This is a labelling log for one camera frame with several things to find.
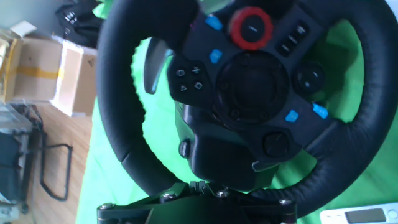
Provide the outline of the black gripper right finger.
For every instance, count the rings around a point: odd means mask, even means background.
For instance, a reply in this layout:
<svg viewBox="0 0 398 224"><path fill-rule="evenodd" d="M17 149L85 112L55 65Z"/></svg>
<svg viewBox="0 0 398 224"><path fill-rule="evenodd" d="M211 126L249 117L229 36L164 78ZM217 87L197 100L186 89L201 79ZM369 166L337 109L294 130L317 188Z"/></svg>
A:
<svg viewBox="0 0 398 224"><path fill-rule="evenodd" d="M214 183L205 185L212 198L209 218L214 223L296 223L297 204L293 200L266 201Z"/></svg>

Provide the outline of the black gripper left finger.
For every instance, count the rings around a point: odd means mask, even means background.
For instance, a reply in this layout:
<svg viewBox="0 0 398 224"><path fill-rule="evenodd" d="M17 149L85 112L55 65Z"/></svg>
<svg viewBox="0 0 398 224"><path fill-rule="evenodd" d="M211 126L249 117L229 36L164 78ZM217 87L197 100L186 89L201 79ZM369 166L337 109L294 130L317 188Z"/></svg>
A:
<svg viewBox="0 0 398 224"><path fill-rule="evenodd" d="M198 194L199 182L179 182L157 195L148 196L129 205L104 203L97 208L97 224L127 223L132 219L146 219L150 211L158 205Z"/></svg>

